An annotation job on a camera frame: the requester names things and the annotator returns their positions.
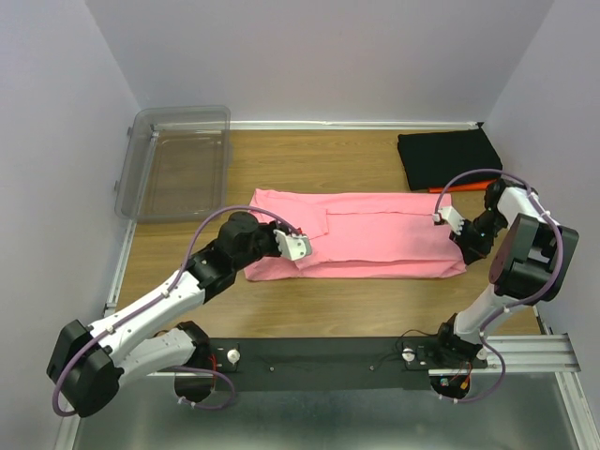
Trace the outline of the pink t shirt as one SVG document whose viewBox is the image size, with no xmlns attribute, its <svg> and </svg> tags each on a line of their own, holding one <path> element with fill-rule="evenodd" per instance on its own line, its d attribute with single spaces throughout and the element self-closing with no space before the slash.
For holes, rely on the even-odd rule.
<svg viewBox="0 0 600 450">
<path fill-rule="evenodd" d="M 450 278 L 466 264 L 450 229 L 434 223 L 426 193 L 304 194 L 258 189 L 251 205 L 304 232 L 312 253 L 297 262 L 264 258 L 245 270 L 249 281 L 284 278 Z"/>
</svg>

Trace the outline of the clear plastic bin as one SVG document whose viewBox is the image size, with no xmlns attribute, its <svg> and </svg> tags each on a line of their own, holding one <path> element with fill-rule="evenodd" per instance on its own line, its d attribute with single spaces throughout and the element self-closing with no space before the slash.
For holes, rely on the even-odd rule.
<svg viewBox="0 0 600 450">
<path fill-rule="evenodd" d="M 138 112 L 116 184 L 116 215 L 138 223 L 196 221 L 223 207 L 230 119 L 225 106 Z"/>
</svg>

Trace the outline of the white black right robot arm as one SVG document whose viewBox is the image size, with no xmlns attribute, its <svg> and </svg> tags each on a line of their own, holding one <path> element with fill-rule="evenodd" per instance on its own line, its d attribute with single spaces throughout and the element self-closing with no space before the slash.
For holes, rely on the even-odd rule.
<svg viewBox="0 0 600 450">
<path fill-rule="evenodd" d="M 485 259 L 499 232 L 507 230 L 491 263 L 487 287 L 468 308 L 442 323 L 431 344 L 433 360 L 445 368 L 474 362 L 486 348 L 488 333 L 513 313 L 553 300 L 579 240 L 576 230 L 542 207 L 533 187 L 512 177 L 488 185 L 484 212 L 475 219 L 464 218 L 438 200 L 433 222 L 450 227 L 450 240 L 467 265 Z"/>
</svg>

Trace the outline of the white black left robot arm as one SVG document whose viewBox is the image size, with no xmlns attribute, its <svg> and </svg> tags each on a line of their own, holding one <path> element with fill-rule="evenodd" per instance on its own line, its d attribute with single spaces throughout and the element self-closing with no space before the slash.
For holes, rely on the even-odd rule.
<svg viewBox="0 0 600 450">
<path fill-rule="evenodd" d="M 290 262 L 311 253 L 308 237 L 276 214 L 253 206 L 227 208 L 217 237 L 188 249 L 180 267 L 128 307 L 85 325 L 74 320 L 56 340 L 47 367 L 54 383 L 53 411 L 88 417 L 103 409 L 126 383 L 172 369 L 231 380 L 217 369 L 209 339 L 197 325 L 161 327 L 229 289 L 238 272 L 263 258 Z"/>
</svg>

